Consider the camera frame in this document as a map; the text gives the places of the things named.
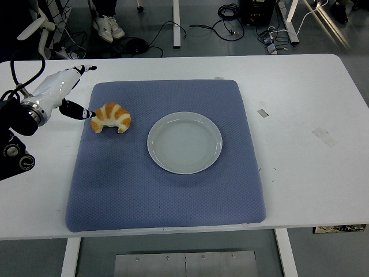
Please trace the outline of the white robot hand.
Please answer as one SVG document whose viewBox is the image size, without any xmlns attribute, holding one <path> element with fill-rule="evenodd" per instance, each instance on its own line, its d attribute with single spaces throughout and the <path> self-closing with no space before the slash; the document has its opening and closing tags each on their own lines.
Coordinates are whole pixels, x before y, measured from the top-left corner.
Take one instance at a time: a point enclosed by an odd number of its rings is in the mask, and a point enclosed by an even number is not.
<svg viewBox="0 0 369 277">
<path fill-rule="evenodd" d="M 96 69 L 95 65 L 81 65 L 54 73 L 46 77 L 33 94 L 21 102 L 21 105 L 39 126 L 51 118 L 54 108 L 58 108 L 63 115 L 77 120 L 93 118 L 96 116 L 95 112 L 66 100 L 66 97 L 78 84 L 84 72 Z"/>
</svg>

